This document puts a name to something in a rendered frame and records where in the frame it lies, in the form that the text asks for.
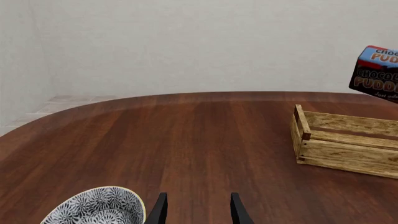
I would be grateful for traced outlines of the wooden slat tray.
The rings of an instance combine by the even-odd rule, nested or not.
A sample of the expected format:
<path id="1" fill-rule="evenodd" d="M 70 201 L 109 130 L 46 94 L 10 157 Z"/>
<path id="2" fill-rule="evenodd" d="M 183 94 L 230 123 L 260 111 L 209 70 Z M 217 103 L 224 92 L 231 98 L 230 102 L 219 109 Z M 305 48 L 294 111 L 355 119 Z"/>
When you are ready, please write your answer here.
<path id="1" fill-rule="evenodd" d="M 296 162 L 398 179 L 398 121 L 304 111 L 295 105 L 290 135 Z"/>

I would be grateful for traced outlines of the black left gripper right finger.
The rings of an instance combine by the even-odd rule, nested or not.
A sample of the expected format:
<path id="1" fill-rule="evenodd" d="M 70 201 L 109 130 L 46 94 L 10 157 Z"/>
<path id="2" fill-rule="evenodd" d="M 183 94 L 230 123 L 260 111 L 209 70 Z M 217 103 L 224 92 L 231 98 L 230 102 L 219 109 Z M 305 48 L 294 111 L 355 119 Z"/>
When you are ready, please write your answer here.
<path id="1" fill-rule="evenodd" d="M 230 210 L 233 224 L 253 224 L 253 220 L 246 211 L 239 194 L 236 192 L 231 194 Z"/>

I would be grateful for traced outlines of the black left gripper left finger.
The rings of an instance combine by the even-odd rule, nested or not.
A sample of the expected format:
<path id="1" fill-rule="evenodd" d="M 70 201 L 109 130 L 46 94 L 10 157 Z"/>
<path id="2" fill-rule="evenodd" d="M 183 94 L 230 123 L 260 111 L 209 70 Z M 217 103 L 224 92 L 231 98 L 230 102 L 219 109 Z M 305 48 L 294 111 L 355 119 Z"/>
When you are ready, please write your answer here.
<path id="1" fill-rule="evenodd" d="M 146 224 L 165 224 L 167 219 L 167 193 L 162 192 L 146 219 Z"/>

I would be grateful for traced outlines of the chocolate pudding box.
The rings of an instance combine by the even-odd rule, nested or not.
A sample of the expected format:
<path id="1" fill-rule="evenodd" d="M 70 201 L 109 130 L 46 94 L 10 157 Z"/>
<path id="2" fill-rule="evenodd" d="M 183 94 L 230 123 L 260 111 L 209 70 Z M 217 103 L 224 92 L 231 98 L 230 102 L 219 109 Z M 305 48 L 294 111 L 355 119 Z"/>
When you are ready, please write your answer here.
<path id="1" fill-rule="evenodd" d="M 398 50 L 367 46 L 356 61 L 349 88 L 398 104 Z"/>

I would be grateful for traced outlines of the black white patterned bowl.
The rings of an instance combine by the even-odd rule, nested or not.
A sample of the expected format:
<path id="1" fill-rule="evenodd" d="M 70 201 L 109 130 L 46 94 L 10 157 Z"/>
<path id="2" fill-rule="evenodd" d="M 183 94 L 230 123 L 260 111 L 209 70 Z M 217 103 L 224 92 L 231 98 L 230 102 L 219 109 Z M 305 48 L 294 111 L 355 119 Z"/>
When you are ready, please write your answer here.
<path id="1" fill-rule="evenodd" d="M 40 224 L 144 224 L 144 202 L 132 190 L 103 186 L 70 197 Z"/>

